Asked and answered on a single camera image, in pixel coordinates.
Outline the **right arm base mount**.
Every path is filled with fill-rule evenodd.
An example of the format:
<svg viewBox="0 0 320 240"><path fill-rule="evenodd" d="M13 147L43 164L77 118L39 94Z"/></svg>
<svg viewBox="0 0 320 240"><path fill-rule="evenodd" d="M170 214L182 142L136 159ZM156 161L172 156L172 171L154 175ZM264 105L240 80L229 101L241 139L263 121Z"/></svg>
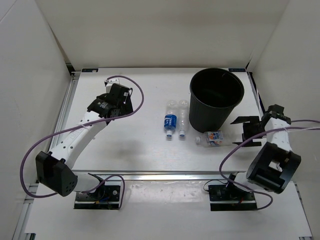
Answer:
<svg viewBox="0 0 320 240"><path fill-rule="evenodd" d="M209 180L203 185L203 190L209 194L212 212L255 211L258 208L253 192L228 181Z"/></svg>

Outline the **orange blue label bottle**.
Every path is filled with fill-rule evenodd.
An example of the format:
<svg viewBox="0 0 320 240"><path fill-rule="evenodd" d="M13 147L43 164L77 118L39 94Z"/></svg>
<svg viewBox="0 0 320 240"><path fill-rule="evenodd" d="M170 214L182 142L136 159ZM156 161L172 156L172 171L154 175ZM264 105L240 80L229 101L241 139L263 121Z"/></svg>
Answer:
<svg viewBox="0 0 320 240"><path fill-rule="evenodd" d="M236 140L235 136L221 130L206 131L195 138L195 143L203 147L223 147L232 145Z"/></svg>

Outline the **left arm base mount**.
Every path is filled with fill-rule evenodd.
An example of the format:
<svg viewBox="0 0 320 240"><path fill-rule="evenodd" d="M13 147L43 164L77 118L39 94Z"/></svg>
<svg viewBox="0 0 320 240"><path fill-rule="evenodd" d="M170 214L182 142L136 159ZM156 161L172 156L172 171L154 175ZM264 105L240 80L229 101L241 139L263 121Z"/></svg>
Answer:
<svg viewBox="0 0 320 240"><path fill-rule="evenodd" d="M75 188L75 210L120 210L126 183L119 174L107 176L88 173L81 175Z"/></svg>

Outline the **blue label plastic bottle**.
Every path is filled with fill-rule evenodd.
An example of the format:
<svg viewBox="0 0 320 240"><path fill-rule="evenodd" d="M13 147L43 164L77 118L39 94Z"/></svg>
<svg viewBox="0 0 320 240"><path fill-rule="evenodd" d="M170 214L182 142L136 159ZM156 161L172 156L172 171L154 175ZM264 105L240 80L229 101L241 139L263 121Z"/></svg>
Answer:
<svg viewBox="0 0 320 240"><path fill-rule="evenodd" d="M177 127L178 103L175 100L169 100L166 105L166 114L164 116L164 130L166 137L170 139Z"/></svg>

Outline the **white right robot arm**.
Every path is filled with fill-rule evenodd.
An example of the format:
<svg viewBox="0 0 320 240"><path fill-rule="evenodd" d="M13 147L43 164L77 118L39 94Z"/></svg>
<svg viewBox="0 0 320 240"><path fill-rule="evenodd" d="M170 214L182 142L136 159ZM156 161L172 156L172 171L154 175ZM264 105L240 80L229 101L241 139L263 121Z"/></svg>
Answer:
<svg viewBox="0 0 320 240"><path fill-rule="evenodd" d="M231 183L225 186L224 193L230 200L238 199L243 191L264 189L280 194L284 191L298 166L301 157L290 146L287 131L266 133L269 130L288 128L291 119L284 115L284 107L270 105L262 118L239 116L232 124L243 124L242 141L264 133L266 143L254 158L246 172L230 174Z"/></svg>

